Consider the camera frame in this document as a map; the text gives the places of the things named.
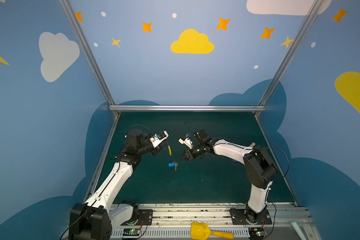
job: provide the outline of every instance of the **keychain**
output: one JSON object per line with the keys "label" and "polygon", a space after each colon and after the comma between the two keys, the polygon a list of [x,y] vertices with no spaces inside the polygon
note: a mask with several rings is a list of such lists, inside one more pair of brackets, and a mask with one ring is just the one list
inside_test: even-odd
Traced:
{"label": "keychain", "polygon": [[175,166],[175,171],[177,170],[177,162],[173,162],[173,163],[169,163],[168,164],[168,167],[173,167],[173,166]]}

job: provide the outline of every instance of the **white cloud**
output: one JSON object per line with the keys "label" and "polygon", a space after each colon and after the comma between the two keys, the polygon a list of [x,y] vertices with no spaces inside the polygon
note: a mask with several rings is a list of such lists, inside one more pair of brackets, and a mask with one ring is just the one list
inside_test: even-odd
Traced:
{"label": "white cloud", "polygon": [[44,59],[40,70],[47,82],[58,79],[80,55],[77,43],[62,33],[43,32],[39,38],[39,49]]}
{"label": "white cloud", "polygon": [[[324,0],[319,14],[324,12],[332,0]],[[248,0],[247,10],[254,14],[307,15],[314,0]]]}

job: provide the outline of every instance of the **table surface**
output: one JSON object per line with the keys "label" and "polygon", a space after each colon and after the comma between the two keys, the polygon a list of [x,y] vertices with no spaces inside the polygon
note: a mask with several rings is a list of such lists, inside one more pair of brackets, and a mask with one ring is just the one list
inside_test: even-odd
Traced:
{"label": "table surface", "polygon": [[[99,187],[110,173],[125,141],[127,129],[135,124],[148,127],[151,133],[166,130],[172,156],[162,150],[156,156],[145,154],[132,176],[125,182],[114,200],[138,203],[222,203],[247,202],[251,184],[247,179],[245,166],[224,156],[207,154],[204,159],[179,161],[187,147],[178,139],[189,132],[204,128],[209,136],[220,137],[229,142],[249,146],[252,142],[267,146],[258,123],[250,112],[123,112],[113,135],[108,157],[104,163]],[[144,132],[147,129],[135,126]],[[178,162],[177,171],[168,163]],[[268,201],[294,202],[293,196],[283,180],[272,185]]]}

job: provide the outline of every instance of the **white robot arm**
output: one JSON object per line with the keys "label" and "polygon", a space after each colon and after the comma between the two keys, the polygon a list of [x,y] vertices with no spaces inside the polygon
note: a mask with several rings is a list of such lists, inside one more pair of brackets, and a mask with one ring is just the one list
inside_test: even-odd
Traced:
{"label": "white robot arm", "polygon": [[76,204],[72,208],[69,240],[108,240],[113,228],[126,221],[137,221],[137,203],[123,201],[116,209],[110,210],[110,207],[125,181],[139,165],[141,156],[149,152],[156,155],[168,139],[168,133],[162,131],[152,136],[139,129],[131,129],[125,137],[127,145],[116,157],[116,163],[106,180],[84,204]]}
{"label": "white robot arm", "polygon": [[249,224],[258,224],[262,220],[267,220],[266,224],[270,224],[270,218],[267,206],[267,196],[271,189],[272,180],[277,173],[277,167],[269,156],[268,152],[261,146],[246,147],[228,142],[220,138],[211,138],[204,129],[194,133],[198,140],[199,147],[193,147],[189,136],[182,136],[179,142],[190,142],[186,144],[187,149],[180,160],[191,161],[198,156],[210,152],[216,155],[222,155],[234,159],[245,165],[248,180],[251,182],[251,195],[246,205],[245,219]]}

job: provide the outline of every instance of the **yellow cloud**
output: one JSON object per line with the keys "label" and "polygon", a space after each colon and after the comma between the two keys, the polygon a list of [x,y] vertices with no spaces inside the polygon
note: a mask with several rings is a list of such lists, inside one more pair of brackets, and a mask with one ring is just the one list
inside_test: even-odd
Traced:
{"label": "yellow cloud", "polygon": [[360,73],[341,74],[336,79],[335,88],[360,113]]}
{"label": "yellow cloud", "polygon": [[171,45],[174,53],[210,53],[214,48],[207,35],[191,28],[183,31],[179,40]]}

